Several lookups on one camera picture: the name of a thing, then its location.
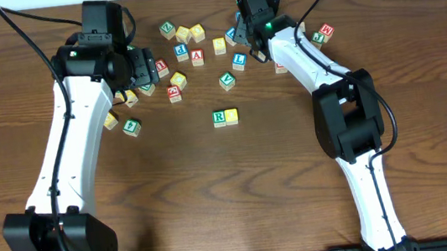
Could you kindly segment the yellow O block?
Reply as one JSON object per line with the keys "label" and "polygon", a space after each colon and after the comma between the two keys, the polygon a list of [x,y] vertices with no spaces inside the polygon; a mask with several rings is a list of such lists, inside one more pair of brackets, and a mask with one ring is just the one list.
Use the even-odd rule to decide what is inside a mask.
{"label": "yellow O block", "polygon": [[224,113],[226,126],[236,125],[239,123],[238,110],[236,108],[226,109]]}

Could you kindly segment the green R block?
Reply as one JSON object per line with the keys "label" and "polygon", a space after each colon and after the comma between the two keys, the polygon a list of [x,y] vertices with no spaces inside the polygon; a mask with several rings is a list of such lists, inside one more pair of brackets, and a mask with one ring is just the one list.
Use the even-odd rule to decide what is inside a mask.
{"label": "green R block", "polygon": [[223,110],[213,112],[212,119],[215,128],[223,128],[224,126],[226,126],[226,115]]}

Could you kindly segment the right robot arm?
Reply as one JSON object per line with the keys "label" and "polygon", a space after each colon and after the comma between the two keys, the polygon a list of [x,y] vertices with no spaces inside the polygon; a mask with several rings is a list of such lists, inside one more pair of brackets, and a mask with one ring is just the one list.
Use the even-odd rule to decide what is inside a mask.
{"label": "right robot arm", "polygon": [[329,59],[290,17],[271,10],[254,17],[240,15],[233,39],[250,46],[256,60],[283,65],[310,92],[315,134],[348,181],[363,243],[369,251],[397,251],[406,233],[382,168],[383,100],[371,75]]}

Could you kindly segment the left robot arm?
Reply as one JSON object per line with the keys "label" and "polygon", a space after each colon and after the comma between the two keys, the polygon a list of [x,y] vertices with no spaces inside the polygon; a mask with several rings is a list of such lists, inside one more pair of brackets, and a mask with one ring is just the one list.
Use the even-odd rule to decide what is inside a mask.
{"label": "left robot arm", "polygon": [[116,93],[159,81],[150,49],[64,46],[52,59],[54,111],[42,168],[21,213],[4,218],[12,251],[118,251],[96,218],[94,180]]}

